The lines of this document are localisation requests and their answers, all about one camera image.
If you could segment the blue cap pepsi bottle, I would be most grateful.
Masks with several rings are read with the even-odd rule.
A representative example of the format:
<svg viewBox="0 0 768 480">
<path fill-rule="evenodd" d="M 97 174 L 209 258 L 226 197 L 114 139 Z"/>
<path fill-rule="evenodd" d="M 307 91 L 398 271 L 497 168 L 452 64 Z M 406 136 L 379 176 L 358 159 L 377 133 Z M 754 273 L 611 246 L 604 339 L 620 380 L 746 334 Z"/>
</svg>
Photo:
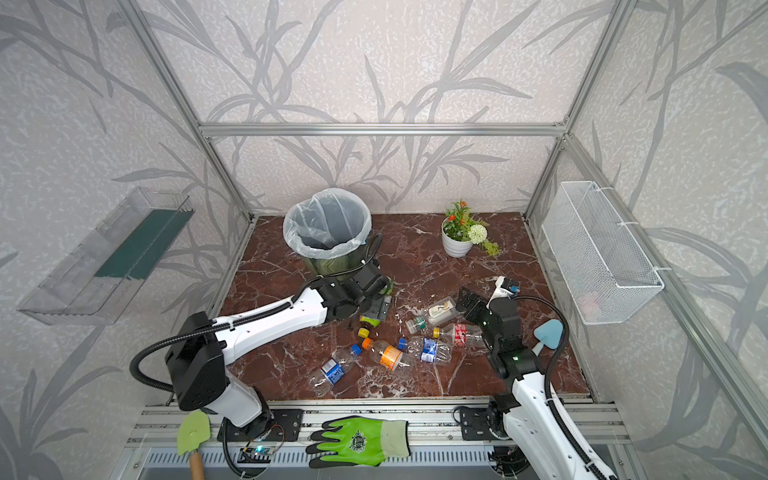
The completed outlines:
<svg viewBox="0 0 768 480">
<path fill-rule="evenodd" d="M 317 396 L 323 397 L 358 363 L 362 354 L 359 345 L 337 348 L 326 362 L 310 374 L 308 385 Z"/>
</svg>

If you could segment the green label drink bottle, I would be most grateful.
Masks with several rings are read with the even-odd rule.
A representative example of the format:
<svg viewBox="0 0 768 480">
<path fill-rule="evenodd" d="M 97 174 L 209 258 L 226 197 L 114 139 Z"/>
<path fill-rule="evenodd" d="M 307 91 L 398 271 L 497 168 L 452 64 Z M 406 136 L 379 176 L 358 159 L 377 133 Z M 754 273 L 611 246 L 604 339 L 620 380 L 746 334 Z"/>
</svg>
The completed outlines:
<svg viewBox="0 0 768 480">
<path fill-rule="evenodd" d="M 392 302 L 393 287 L 394 282 L 390 281 L 389 285 L 381 291 L 381 296 L 374 300 L 369 309 L 359 316 L 359 337 L 368 338 L 372 331 L 387 318 Z"/>
</svg>

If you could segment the yellow cap red label bottle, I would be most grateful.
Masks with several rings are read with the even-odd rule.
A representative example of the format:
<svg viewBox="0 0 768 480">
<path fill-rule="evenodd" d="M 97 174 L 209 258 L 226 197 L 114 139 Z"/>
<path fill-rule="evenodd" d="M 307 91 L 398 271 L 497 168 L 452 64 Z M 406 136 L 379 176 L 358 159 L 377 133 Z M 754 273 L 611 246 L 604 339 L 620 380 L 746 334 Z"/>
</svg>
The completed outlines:
<svg viewBox="0 0 768 480">
<path fill-rule="evenodd" d="M 451 324 L 445 328 L 432 329 L 430 338 L 457 348 L 481 351 L 486 347 L 482 329 L 472 324 Z"/>
</svg>

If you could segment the clear plastic box with card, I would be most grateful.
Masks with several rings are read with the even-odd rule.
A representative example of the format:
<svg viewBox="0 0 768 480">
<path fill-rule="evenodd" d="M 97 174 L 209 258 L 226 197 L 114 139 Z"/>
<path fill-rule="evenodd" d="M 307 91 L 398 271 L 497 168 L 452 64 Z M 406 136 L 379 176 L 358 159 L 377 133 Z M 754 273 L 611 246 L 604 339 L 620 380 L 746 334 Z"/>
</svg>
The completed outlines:
<svg viewBox="0 0 768 480">
<path fill-rule="evenodd" d="M 424 310 L 424 319 L 433 327 L 440 327 L 459 315 L 456 302 L 451 297 L 445 297 Z"/>
</svg>

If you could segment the orange cap orange label bottle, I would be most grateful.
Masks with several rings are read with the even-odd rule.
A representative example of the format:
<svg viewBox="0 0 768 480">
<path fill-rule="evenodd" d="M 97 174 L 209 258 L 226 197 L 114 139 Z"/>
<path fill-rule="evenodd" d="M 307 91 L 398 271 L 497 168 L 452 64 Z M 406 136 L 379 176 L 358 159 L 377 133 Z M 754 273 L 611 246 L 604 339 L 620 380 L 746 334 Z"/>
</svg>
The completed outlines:
<svg viewBox="0 0 768 480">
<path fill-rule="evenodd" d="M 411 372 L 417 360 L 384 340 L 366 338 L 362 348 L 380 366 L 391 372 Z"/>
</svg>

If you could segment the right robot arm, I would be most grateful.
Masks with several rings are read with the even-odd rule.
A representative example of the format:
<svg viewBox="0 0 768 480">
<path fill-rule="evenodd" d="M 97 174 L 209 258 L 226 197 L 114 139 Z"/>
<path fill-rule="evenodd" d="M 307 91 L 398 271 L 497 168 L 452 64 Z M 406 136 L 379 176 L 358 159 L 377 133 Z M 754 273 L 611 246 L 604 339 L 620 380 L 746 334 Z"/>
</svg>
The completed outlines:
<svg viewBox="0 0 768 480">
<path fill-rule="evenodd" d="M 518 311 L 522 301 L 550 308 L 563 327 L 546 366 L 522 343 Z M 541 479 L 614 479 L 616 474 L 576 427 L 552 386 L 552 375 L 570 334 L 560 309 L 542 297 L 505 288 L 485 299 L 466 287 L 459 290 L 457 309 L 481 328 L 488 361 L 508 389 L 492 398 L 489 427 L 509 437 Z"/>
</svg>

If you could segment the green cap clear bottle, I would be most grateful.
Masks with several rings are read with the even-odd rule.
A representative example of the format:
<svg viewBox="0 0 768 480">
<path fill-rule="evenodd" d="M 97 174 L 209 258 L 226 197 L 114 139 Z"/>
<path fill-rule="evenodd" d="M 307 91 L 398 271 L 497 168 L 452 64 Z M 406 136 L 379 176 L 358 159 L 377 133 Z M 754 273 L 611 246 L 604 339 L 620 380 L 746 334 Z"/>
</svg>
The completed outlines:
<svg viewBox="0 0 768 480">
<path fill-rule="evenodd" d="M 412 335 L 432 336 L 433 326 L 426 315 L 417 315 L 405 322 L 408 332 Z"/>
</svg>

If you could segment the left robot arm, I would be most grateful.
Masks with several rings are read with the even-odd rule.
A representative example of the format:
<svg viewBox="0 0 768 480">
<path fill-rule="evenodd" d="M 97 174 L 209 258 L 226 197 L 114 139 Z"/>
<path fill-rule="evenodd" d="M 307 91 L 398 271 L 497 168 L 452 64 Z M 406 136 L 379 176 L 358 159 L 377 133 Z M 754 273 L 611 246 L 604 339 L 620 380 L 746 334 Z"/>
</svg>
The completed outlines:
<svg viewBox="0 0 768 480">
<path fill-rule="evenodd" d="M 285 299 L 211 319 L 199 312 L 179 333 L 140 350 L 129 365 L 143 385 L 175 395 L 182 411 L 222 417 L 221 436 L 252 440 L 276 421 L 266 400 L 228 370 L 245 354 L 299 330 L 345 320 L 385 296 L 391 280 L 371 260 L 342 275 L 315 277 Z"/>
</svg>

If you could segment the blue cap blue label bottle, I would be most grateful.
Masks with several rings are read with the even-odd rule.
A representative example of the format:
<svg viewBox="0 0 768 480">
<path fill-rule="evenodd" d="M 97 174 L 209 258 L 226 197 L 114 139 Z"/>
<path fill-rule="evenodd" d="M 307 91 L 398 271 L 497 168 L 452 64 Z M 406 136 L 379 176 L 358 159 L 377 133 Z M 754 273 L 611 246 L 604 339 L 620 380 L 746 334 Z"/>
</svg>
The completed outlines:
<svg viewBox="0 0 768 480">
<path fill-rule="evenodd" d="M 414 367 L 417 363 L 447 365 L 452 359 L 452 347 L 442 341 L 426 338 L 400 338 L 396 347 L 405 354 L 405 363 Z"/>
</svg>

